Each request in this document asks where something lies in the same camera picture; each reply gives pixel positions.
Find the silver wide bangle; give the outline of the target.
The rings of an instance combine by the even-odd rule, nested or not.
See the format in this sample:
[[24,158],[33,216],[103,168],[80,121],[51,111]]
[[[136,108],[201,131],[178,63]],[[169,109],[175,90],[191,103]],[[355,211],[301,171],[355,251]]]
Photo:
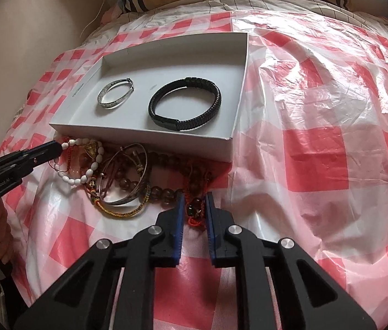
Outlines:
[[139,143],[120,147],[102,167],[97,193],[105,206],[119,207],[137,200],[149,185],[151,163]]

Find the silver engraved bangle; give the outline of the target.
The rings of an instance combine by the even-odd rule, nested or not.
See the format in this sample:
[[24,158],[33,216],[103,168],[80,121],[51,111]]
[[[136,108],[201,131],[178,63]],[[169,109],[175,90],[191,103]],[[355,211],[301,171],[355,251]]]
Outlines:
[[97,95],[97,103],[103,109],[114,109],[125,103],[134,91],[130,78],[118,79],[106,84]]

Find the red white checkered plastic sheet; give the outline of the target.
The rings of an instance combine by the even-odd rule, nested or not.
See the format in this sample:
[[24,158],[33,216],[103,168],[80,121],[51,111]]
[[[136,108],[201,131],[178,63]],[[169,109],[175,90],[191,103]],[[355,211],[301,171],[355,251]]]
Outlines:
[[[388,324],[388,32],[316,13],[188,6],[132,17],[59,54],[29,92],[0,155],[53,139],[49,122],[100,58],[206,32],[248,34],[249,58],[232,169],[212,171],[216,204],[259,237],[291,237],[371,315]],[[14,279],[31,305],[99,238],[130,238],[49,165],[5,196]],[[211,266],[206,232],[186,227],[181,265],[156,274],[155,329],[237,329],[234,270]]]

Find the gold charm pendant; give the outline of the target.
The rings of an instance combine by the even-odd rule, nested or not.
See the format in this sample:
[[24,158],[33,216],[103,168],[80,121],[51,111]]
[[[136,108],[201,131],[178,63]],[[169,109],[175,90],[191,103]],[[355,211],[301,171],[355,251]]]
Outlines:
[[84,151],[91,159],[95,159],[96,156],[99,154],[100,147],[100,142],[91,139],[86,145],[84,145]]

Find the white shallow cardboard box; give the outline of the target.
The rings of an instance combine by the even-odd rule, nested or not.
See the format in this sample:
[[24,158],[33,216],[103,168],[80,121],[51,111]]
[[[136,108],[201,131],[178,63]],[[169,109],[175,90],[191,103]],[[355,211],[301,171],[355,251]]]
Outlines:
[[[138,142],[170,153],[228,163],[248,62],[245,33],[156,40],[102,57],[51,119],[60,134],[115,145]],[[97,103],[109,82],[130,78],[134,91],[114,109]]]

